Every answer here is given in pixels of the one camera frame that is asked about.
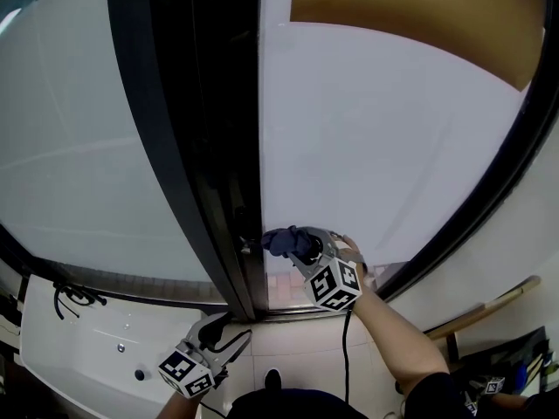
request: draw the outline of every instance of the marker cube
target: marker cube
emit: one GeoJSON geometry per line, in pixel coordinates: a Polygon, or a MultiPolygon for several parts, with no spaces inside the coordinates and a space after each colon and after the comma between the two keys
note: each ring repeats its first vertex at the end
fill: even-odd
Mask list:
{"type": "Polygon", "coordinates": [[[173,348],[157,367],[159,375],[176,392],[190,399],[215,385],[211,370],[173,348]]]}
{"type": "Polygon", "coordinates": [[[340,311],[361,296],[356,264],[333,258],[304,285],[305,294],[315,306],[340,311]]]}

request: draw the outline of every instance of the sleeve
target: sleeve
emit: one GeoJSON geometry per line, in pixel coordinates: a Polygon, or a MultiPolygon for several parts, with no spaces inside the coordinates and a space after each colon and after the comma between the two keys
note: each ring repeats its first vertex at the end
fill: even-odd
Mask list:
{"type": "Polygon", "coordinates": [[[540,393],[530,397],[524,405],[526,416],[529,417],[547,417],[549,411],[557,410],[559,405],[559,387],[554,388],[547,393],[540,393]]]}
{"type": "Polygon", "coordinates": [[[431,374],[412,389],[405,403],[405,418],[472,419],[450,375],[431,374]]]}

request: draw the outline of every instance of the black shirt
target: black shirt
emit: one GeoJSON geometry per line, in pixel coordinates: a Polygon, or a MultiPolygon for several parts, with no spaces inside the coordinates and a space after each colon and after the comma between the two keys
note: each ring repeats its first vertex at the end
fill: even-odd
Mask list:
{"type": "MultiPolygon", "coordinates": [[[[559,388],[549,393],[530,397],[520,411],[503,411],[482,407],[477,419],[544,417],[544,411],[556,411],[559,407],[559,388]]],[[[364,419],[342,399],[312,389],[261,389],[239,397],[227,416],[230,419],[364,419]]],[[[464,399],[448,374],[432,374],[425,377],[410,393],[405,405],[405,419],[426,418],[472,419],[464,406],[464,399]]]]}

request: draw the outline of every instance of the white tile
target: white tile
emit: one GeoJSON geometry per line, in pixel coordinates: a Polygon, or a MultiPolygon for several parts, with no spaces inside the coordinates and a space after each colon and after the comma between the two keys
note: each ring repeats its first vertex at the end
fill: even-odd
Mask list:
{"type": "Polygon", "coordinates": [[[368,386],[369,417],[381,418],[391,411],[399,414],[404,397],[396,391],[396,381],[386,367],[375,343],[369,343],[369,350],[374,379],[374,382],[368,386]]]}
{"type": "MultiPolygon", "coordinates": [[[[231,323],[224,327],[223,334],[221,335],[221,340],[217,343],[217,347],[223,346],[233,337],[235,337],[238,333],[242,333],[246,330],[250,330],[251,327],[249,325],[241,325],[238,323],[231,323]]],[[[249,343],[245,350],[241,353],[241,355],[251,355],[251,346],[252,343],[249,343]]]]}
{"type": "MultiPolygon", "coordinates": [[[[202,402],[208,406],[228,414],[231,405],[241,395],[254,391],[254,366],[252,357],[241,355],[233,363],[227,365],[229,377],[218,389],[211,389],[202,402]]],[[[202,418],[218,418],[215,413],[202,408],[202,418]]]]}
{"type": "Polygon", "coordinates": [[[33,7],[0,38],[0,167],[70,146],[42,71],[33,7]]]}
{"type": "MultiPolygon", "coordinates": [[[[348,348],[349,403],[366,416],[370,410],[373,383],[369,345],[348,348]]],[[[341,349],[310,354],[254,357],[256,389],[264,387],[264,376],[271,367],[281,373],[283,388],[319,389],[343,399],[345,370],[341,349]]]]}
{"type": "Polygon", "coordinates": [[[136,133],[114,53],[107,0],[39,0],[45,71],[78,144],[136,133]]]}
{"type": "MultiPolygon", "coordinates": [[[[302,354],[342,349],[344,316],[290,323],[260,323],[252,326],[252,355],[302,354]]],[[[367,343],[362,322],[353,315],[348,328],[348,346],[367,343]]]]}

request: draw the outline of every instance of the white wall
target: white wall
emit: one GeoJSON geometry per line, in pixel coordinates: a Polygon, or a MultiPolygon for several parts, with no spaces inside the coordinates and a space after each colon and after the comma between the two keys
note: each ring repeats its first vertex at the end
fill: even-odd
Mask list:
{"type": "Polygon", "coordinates": [[[542,286],[503,313],[495,314],[491,324],[493,319],[506,318],[519,331],[528,332],[547,323],[551,333],[558,336],[557,163],[559,125],[556,124],[514,192],[485,225],[439,268],[395,299],[392,306],[420,328],[428,329],[460,315],[476,303],[497,298],[529,275],[537,274],[543,279],[542,286]],[[532,307],[521,313],[519,306],[532,307]],[[508,313],[519,314],[520,318],[508,313]]]}
{"type": "Polygon", "coordinates": [[[27,7],[0,70],[0,222],[16,239],[66,264],[209,281],[137,133],[107,0],[27,7]]]}
{"type": "Polygon", "coordinates": [[[534,274],[542,277],[541,285],[458,333],[460,355],[497,346],[540,326],[546,327],[551,346],[559,350],[559,251],[534,274]]]}

